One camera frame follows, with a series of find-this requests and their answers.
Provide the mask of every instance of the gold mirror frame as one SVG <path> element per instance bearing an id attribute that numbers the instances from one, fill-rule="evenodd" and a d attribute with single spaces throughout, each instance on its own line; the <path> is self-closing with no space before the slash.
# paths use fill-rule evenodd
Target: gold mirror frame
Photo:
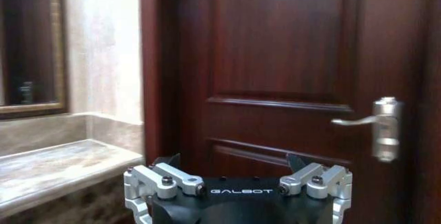
<path id="1" fill-rule="evenodd" d="M 64 109 L 64 51 L 62 27 L 62 0 L 51 0 L 52 54 L 54 54 L 54 87 L 55 103 L 0 106 L 0 114 L 21 113 L 40 110 Z"/>

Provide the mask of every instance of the lever handle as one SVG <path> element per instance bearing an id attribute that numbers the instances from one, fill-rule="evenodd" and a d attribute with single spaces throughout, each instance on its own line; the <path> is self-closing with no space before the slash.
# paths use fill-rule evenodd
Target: lever handle
<path id="1" fill-rule="evenodd" d="M 373 103 L 373 116 L 354 121 L 332 120 L 333 124 L 342 126 L 373 124 L 372 153 L 382 162 L 392 162 L 398 157 L 401 108 L 394 97 L 384 97 Z"/>
<path id="2" fill-rule="evenodd" d="M 346 121 L 342 119 L 333 119 L 332 123 L 337 124 L 337 125 L 342 125 L 342 126 L 354 126 L 354 125 L 364 125 L 364 124 L 370 124 L 377 122 L 377 117 L 376 116 L 370 116 L 370 117 L 365 117 L 360 120 L 356 121 Z"/>

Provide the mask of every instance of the marble countertop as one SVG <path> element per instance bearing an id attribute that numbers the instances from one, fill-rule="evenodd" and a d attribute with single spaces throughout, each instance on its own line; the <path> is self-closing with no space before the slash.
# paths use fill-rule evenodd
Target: marble countertop
<path id="1" fill-rule="evenodd" d="M 94 140 L 1 156 L 0 218 L 123 176 L 139 164 L 140 154 Z"/>

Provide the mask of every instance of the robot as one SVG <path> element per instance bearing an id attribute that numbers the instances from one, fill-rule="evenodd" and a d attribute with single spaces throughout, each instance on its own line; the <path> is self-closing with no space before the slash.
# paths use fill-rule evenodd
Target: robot
<path id="1" fill-rule="evenodd" d="M 179 169 L 179 155 L 130 167 L 124 200 L 136 224 L 341 224 L 352 172 L 286 157 L 293 174 L 281 178 L 190 175 Z"/>

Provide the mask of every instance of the mirror frame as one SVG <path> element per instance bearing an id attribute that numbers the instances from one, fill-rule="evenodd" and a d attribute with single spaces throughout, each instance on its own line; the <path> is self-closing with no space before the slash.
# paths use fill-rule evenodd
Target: mirror frame
<path id="1" fill-rule="evenodd" d="M 55 102 L 0 106 L 0 119 L 29 117 L 67 112 L 64 75 L 63 0 L 51 1 L 52 55 Z"/>

